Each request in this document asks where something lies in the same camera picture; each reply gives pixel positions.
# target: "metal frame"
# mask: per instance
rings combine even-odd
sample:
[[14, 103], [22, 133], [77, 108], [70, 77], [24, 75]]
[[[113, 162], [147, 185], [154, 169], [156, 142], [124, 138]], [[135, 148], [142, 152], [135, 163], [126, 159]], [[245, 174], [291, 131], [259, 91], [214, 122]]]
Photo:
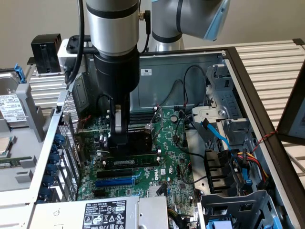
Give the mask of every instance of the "metal frame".
[[[57, 106], [63, 106], [65, 99], [67, 97], [68, 90], [62, 91], [60, 93]], [[50, 150], [53, 144], [54, 136], [58, 129], [58, 124], [61, 119], [62, 110], [55, 111], [50, 122], [48, 132], [46, 134], [43, 147], [41, 149], [41, 154], [37, 162], [35, 173], [30, 184], [29, 189], [15, 190], [1, 192], [0, 195], [0, 207], [7, 207], [10, 205], [26, 205], [29, 203], [34, 203], [37, 200], [38, 191], [41, 186], [42, 176], [49, 158]]]
[[[285, 44], [286, 49], [291, 49], [295, 44]], [[258, 93], [248, 75], [246, 68], [234, 47], [221, 47], [181, 50], [172, 52], [151, 52], [144, 53], [143, 57], [198, 54], [201, 52], [223, 52], [225, 63], [231, 73], [235, 87], [241, 97], [246, 113], [252, 124], [255, 135], [258, 139], [274, 131], [270, 118], [261, 102]], [[290, 159], [277, 136], [272, 136], [265, 143], [261, 144], [261, 150], [268, 163], [279, 193], [284, 202], [286, 211], [295, 228], [305, 227], [305, 190], [297, 177], [297, 174], [290, 163]]]

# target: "capacitor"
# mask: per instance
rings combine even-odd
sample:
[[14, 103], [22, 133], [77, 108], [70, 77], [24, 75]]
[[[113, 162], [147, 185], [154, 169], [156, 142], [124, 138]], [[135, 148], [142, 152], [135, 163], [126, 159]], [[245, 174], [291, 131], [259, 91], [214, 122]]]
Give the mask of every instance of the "capacitor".
[[107, 146], [108, 146], [108, 138], [106, 136], [104, 137], [103, 143], [104, 143], [104, 147], [107, 148]]
[[170, 185], [171, 184], [171, 178], [170, 177], [168, 177], [167, 179], [166, 179], [166, 183], [167, 183], [167, 185]]
[[100, 135], [100, 143], [103, 143], [103, 141], [104, 141], [104, 135]]
[[193, 197], [189, 197], [190, 205], [193, 203]]
[[171, 116], [171, 123], [176, 124], [178, 122], [178, 117], [175, 115]]

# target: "black plastic part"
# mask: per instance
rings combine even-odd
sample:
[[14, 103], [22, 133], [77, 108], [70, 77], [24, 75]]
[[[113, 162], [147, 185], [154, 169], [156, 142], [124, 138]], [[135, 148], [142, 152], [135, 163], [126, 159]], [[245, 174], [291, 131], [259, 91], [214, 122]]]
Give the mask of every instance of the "black plastic part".
[[94, 193], [94, 197], [105, 197], [106, 196], [105, 189], [94, 190], [93, 193]]
[[295, 39], [292, 39], [292, 41], [293, 41], [296, 45], [305, 45], [305, 42], [304, 42], [301, 38], [295, 38]]
[[97, 178], [107, 178], [107, 177], [131, 177], [132, 170], [112, 170], [112, 171], [100, 171], [96, 173]]
[[180, 111], [181, 109], [180, 109], [179, 106], [174, 106], [174, 107], [173, 107], [173, 110], [174, 110], [174, 111]]
[[289, 142], [292, 144], [298, 144], [305, 146], [305, 137], [294, 137], [290, 136], [289, 132], [292, 125], [299, 113], [301, 105], [305, 100], [305, 61], [301, 68], [298, 78], [296, 79], [295, 85], [289, 96], [288, 102], [282, 114], [281, 120], [277, 126], [278, 136], [281, 141]]
[[167, 196], [167, 184], [163, 183], [156, 193], [158, 196], [162, 195], [163, 193], [165, 196]]
[[[79, 35], [74, 35], [69, 38], [68, 44], [67, 44], [67, 53], [69, 54], [77, 54], [78, 52], [78, 43], [79, 43]], [[84, 36], [84, 42], [91, 42], [90, 35]], [[99, 54], [99, 51], [94, 47], [84, 47], [83, 54]]]
[[136, 3], [135, 5], [131, 6], [128, 9], [125, 10], [119, 10], [119, 11], [100, 11], [96, 10], [92, 7], [90, 7], [87, 4], [87, 10], [92, 13], [93, 15], [100, 17], [100, 18], [107, 18], [107, 19], [117, 19], [117, 18], [125, 18], [129, 15], [132, 15], [138, 10], [139, 4]]
[[181, 170], [180, 170], [180, 165], [177, 165], [177, 178], [178, 180], [181, 179]]
[[61, 72], [57, 57], [57, 52], [61, 46], [61, 35], [59, 33], [38, 35], [33, 39], [31, 46], [39, 74]]
[[208, 129], [209, 124], [210, 124], [210, 122], [207, 118], [205, 118], [204, 121], [202, 122], [202, 125], [206, 130]]
[[33, 65], [33, 64], [36, 64], [35, 58], [34, 57], [30, 57], [28, 62], [27, 62], [27, 65]]
[[152, 33], [151, 11], [150, 10], [145, 10], [144, 19], [146, 22], [146, 34], [150, 35]]
[[154, 32], [152, 32], [152, 37], [156, 39], [156, 41], [162, 42], [162, 43], [174, 43], [177, 40], [179, 40], [180, 38], [182, 38], [182, 33], [180, 33], [179, 35], [175, 36], [175, 37], [160, 37], [157, 34], [155, 34]]
[[243, 149], [243, 166], [247, 166], [247, 149]]

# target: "black cable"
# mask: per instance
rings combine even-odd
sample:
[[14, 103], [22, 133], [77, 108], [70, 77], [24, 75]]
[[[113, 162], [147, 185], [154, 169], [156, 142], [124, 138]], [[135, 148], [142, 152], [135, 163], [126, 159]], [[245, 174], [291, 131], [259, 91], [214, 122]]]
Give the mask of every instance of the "black cable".
[[163, 101], [159, 104], [159, 106], [162, 106], [168, 100], [168, 98], [170, 97], [170, 95], [173, 92], [177, 83], [182, 83], [182, 85], [183, 85], [183, 81], [181, 79], [178, 79], [175, 82], [173, 82], [173, 85], [172, 85], [172, 88], [171, 88], [170, 92], [167, 94], [166, 98], [163, 99]]
[[231, 169], [234, 181], [235, 181], [235, 183], [237, 184], [237, 187], [238, 187], [237, 191], [239, 191], [240, 195], [243, 196], [244, 195], [243, 192], [242, 192], [243, 185], [240, 182], [240, 180], [239, 180], [239, 178], [238, 178], [238, 176], [237, 176], [237, 174], [236, 174], [236, 172], [234, 170], [233, 160], [234, 160], [233, 157], [231, 157], [230, 160], [228, 158], [229, 166], [230, 166], [230, 169]]
[[79, 30], [80, 30], [80, 36], [79, 36], [79, 44], [78, 44], [78, 51], [77, 51], [77, 57], [76, 62], [73, 68], [72, 73], [68, 76], [68, 74], [65, 74], [65, 83], [67, 86], [69, 86], [76, 78], [78, 71], [80, 70], [81, 66], [81, 60], [82, 55], [84, 51], [84, 37], [85, 37], [85, 21], [84, 21], [84, 7], [82, 4], [82, 0], [78, 0], [78, 16], [79, 16]]
[[[180, 124], [180, 122], [181, 122], [182, 119], [183, 119], [183, 118], [180, 118], [179, 121], [178, 121], [178, 123], [177, 123], [176, 130], [175, 130], [175, 135], [176, 135], [176, 136], [177, 136], [178, 126], [179, 126], [179, 124]], [[201, 158], [204, 160], [204, 156], [202, 156], [202, 155], [200, 155], [200, 154], [194, 154], [194, 153], [191, 153], [191, 152], [188, 152], [188, 151], [184, 150], [184, 149], [178, 144], [178, 140], [177, 140], [177, 139], [178, 139], [178, 138], [176, 137], [176, 138], [175, 138], [176, 145], [178, 146], [178, 148], [179, 148], [182, 152], [184, 152], [184, 153], [186, 153], [186, 154], [188, 154], [188, 155], [192, 155], [192, 156], [199, 156], [199, 157], [201, 157]], [[182, 180], [184, 183], [186, 183], [187, 185], [195, 184], [195, 183], [197, 183], [198, 181], [207, 178], [207, 176], [204, 176], [204, 177], [199, 178], [198, 180], [196, 180], [196, 181], [194, 181], [194, 182], [188, 182], [188, 181], [186, 181], [186, 180], [184, 179], [184, 174], [185, 174], [185, 171], [186, 171], [187, 167], [185, 167], [185, 169], [183, 170], [182, 175], [181, 175], [181, 180]]]
[[107, 94], [102, 93], [102, 94], [100, 94], [100, 95], [96, 98], [96, 104], [95, 104], [96, 109], [98, 110], [99, 100], [100, 100], [100, 98], [102, 98], [102, 97], [106, 97], [106, 98], [108, 99], [111, 114], [114, 116], [113, 107], [112, 107], [112, 98], [111, 98], [109, 95], [107, 95]]
[[204, 87], [203, 87], [203, 90], [204, 90], [204, 102], [206, 100], [206, 75], [204, 73], [204, 70], [202, 69], [202, 67], [200, 67], [199, 65], [197, 64], [194, 64], [194, 65], [191, 65], [190, 67], [188, 67], [188, 69], [185, 71], [185, 74], [184, 74], [184, 77], [183, 77], [183, 106], [184, 108], [186, 107], [187, 103], [188, 103], [188, 96], [187, 96], [187, 93], [186, 93], [186, 88], [185, 88], [185, 78], [186, 78], [186, 75], [188, 73], [188, 71], [191, 69], [191, 68], [198, 68], [201, 72], [202, 72], [202, 75], [204, 77]]
[[144, 49], [143, 49], [143, 51], [142, 52], [140, 52], [140, 53], [145, 53], [146, 51], [147, 51], [147, 48], [148, 48], [148, 42], [149, 42], [149, 34], [146, 36], [146, 42], [145, 42], [145, 47], [144, 47]]
[[179, 229], [186, 229], [185, 224], [181, 218], [181, 216], [175, 210], [169, 208], [167, 209], [167, 216], [171, 218]]
[[184, 168], [184, 170], [182, 171], [181, 180], [183, 181], [183, 183], [185, 183], [185, 184], [187, 184], [187, 185], [193, 185], [193, 184], [196, 184], [198, 181], [201, 181], [201, 180], [207, 178], [207, 176], [203, 176], [203, 177], [201, 177], [201, 178], [199, 178], [198, 180], [193, 181], [193, 182], [188, 182], [188, 181], [186, 181], [186, 180], [184, 179], [184, 174], [185, 174], [186, 169], [187, 169], [188, 167], [189, 167], [189, 166], [186, 166], [186, 167]]

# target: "power supply label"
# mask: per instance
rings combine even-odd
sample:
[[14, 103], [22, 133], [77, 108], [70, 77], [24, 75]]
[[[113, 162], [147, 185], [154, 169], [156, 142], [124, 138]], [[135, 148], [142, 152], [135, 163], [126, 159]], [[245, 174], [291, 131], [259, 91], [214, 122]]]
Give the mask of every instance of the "power supply label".
[[8, 123], [26, 121], [21, 103], [15, 94], [0, 95], [0, 110]]
[[126, 200], [86, 204], [83, 229], [126, 229]]

